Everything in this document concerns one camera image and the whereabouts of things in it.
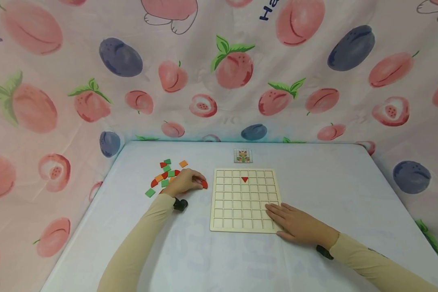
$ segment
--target game board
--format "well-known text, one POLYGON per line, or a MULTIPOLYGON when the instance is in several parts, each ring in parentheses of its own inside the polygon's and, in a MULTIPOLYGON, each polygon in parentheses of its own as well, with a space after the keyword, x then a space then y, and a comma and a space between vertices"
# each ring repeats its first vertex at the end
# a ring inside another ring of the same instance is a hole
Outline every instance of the game board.
POLYGON ((273 169, 215 169, 210 230, 276 233, 282 229, 266 214, 269 203, 280 204, 273 169))

